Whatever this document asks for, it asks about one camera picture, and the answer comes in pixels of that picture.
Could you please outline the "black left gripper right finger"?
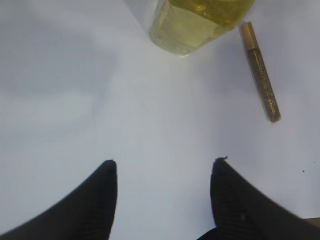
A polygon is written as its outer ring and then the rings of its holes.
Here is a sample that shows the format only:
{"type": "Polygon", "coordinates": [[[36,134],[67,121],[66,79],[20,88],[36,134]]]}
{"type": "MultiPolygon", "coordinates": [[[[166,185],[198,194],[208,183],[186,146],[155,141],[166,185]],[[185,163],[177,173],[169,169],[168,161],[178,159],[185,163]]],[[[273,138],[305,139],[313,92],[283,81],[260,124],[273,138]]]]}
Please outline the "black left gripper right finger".
{"type": "Polygon", "coordinates": [[[319,227],[265,196],[228,163],[212,165],[210,200],[215,227],[202,240],[318,240],[319,227]]]}

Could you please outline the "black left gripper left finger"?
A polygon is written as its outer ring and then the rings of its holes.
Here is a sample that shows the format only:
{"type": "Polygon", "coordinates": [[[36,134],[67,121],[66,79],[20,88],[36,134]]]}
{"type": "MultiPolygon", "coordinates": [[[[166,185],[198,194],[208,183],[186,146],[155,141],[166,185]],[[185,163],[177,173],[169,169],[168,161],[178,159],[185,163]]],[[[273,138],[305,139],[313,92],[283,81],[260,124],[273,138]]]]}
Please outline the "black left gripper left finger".
{"type": "Polygon", "coordinates": [[[61,201],[2,240],[107,240],[117,206],[117,164],[104,161],[61,201]]]}

